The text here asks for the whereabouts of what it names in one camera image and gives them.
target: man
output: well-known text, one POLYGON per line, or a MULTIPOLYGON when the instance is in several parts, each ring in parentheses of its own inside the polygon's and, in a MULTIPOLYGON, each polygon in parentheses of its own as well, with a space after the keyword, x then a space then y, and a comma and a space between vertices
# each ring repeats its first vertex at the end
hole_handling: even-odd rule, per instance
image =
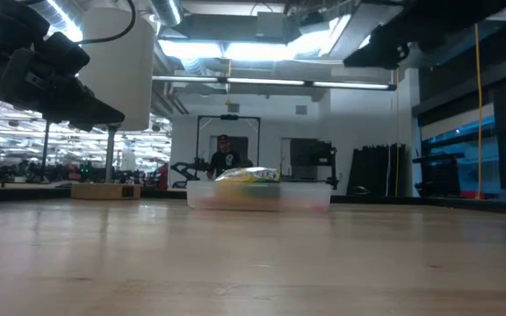
POLYGON ((212 155, 210 167, 206 172, 208 179, 212 179, 214 171, 216 177, 218 177, 222 172, 235 168, 241 162, 239 154, 231 149, 231 143, 227 135, 218 136, 218 148, 220 150, 212 155))

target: cap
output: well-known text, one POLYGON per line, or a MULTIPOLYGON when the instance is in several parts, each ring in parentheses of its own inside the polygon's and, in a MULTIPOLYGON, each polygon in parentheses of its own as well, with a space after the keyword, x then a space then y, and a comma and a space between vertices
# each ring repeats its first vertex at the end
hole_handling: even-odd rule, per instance
POLYGON ((229 142, 229 137, 226 134, 218 136, 218 142, 229 142))

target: cardboard box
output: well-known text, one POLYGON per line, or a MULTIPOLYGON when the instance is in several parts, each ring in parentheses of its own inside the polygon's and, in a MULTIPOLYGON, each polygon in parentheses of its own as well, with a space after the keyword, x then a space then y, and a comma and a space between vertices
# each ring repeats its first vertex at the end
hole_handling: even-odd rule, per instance
POLYGON ((71 198, 90 200, 138 199, 139 184, 76 183, 71 187, 71 198))

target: air vent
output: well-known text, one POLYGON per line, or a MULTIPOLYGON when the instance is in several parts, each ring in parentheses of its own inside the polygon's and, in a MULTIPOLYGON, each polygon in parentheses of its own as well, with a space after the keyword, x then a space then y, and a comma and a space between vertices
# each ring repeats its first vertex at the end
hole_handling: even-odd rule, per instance
POLYGON ((307 105, 296 105, 296 115, 307 115, 307 105))
POLYGON ((228 113, 239 113, 239 104, 228 104, 228 113))

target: plastic bin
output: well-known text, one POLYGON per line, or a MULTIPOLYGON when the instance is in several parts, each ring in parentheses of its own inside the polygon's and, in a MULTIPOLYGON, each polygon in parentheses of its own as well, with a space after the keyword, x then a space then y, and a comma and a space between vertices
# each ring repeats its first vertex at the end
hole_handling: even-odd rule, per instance
POLYGON ((194 209, 327 211, 331 186, 325 183, 231 183, 189 181, 187 203, 194 209))

